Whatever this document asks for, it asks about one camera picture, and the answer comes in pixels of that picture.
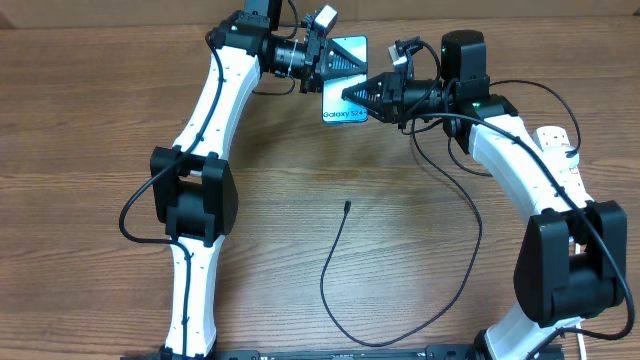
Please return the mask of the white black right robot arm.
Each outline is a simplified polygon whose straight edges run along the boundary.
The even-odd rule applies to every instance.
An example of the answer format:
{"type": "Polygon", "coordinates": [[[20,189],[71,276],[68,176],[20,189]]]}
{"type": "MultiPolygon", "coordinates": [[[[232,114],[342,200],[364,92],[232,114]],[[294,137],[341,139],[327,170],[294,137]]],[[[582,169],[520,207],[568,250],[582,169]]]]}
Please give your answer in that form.
{"type": "Polygon", "coordinates": [[[516,108],[491,92],[484,36],[445,34],[432,80],[412,74],[414,38],[389,53],[390,72],[344,89],[345,100],[403,129],[439,120],[448,137],[502,187],[526,230],[516,262],[515,305],[470,344],[429,345],[429,359],[559,359],[556,339],[581,334],[582,322],[633,298],[625,278],[627,217],[597,202],[578,171],[578,150],[565,132],[529,133],[516,108]]]}

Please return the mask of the white charger plug adapter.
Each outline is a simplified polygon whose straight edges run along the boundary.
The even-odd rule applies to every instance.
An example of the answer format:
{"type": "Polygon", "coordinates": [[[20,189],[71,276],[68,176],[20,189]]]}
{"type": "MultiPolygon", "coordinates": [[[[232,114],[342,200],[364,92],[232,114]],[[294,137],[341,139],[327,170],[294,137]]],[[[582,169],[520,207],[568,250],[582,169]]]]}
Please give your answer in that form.
{"type": "Polygon", "coordinates": [[[579,153],[571,145],[544,145],[542,152],[558,171],[577,168],[580,162],[579,153]]]}

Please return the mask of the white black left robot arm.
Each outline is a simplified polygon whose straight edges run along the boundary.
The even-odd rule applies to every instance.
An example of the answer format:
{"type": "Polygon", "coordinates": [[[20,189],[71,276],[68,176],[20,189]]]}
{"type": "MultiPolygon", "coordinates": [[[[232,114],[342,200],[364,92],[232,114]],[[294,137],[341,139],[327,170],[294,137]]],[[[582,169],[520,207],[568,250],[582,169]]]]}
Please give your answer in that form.
{"type": "Polygon", "coordinates": [[[367,77],[368,40],[330,37],[337,12],[329,5],[306,15],[302,40],[277,35],[282,4],[248,1],[205,37],[211,65],[194,112],[169,148],[150,159],[158,220],[173,256],[171,324],[160,359],[212,359],[217,329],[214,295],[218,260],[239,206],[229,157],[240,116],[261,77],[294,80],[301,92],[340,105],[340,83],[367,77]]]}

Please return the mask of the Samsung Galaxy smartphone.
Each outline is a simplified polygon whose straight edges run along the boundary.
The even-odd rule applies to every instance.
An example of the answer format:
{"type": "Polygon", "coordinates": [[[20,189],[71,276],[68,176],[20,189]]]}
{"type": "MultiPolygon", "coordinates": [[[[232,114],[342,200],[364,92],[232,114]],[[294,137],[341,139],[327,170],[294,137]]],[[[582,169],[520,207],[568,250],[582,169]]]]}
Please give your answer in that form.
{"type": "MultiPolygon", "coordinates": [[[[368,39],[365,35],[335,37],[334,40],[351,55],[367,63],[368,39]]],[[[322,120],[327,124],[361,123],[368,119],[367,110],[342,98],[345,88],[364,82],[363,74],[340,77],[324,82],[322,93],[322,120]]]]}

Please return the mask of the white power strip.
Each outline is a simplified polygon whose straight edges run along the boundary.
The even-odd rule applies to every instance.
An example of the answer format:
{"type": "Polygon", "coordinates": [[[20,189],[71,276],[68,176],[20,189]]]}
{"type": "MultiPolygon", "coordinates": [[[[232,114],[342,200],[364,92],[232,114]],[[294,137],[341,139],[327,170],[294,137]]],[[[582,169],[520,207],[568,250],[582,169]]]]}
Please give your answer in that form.
{"type": "Polygon", "coordinates": [[[578,165],[580,156],[568,157],[574,150],[567,131],[559,126],[543,126],[533,133],[534,143],[540,148],[543,159],[554,178],[565,189],[572,201],[580,208],[593,198],[586,192],[578,165]]]}

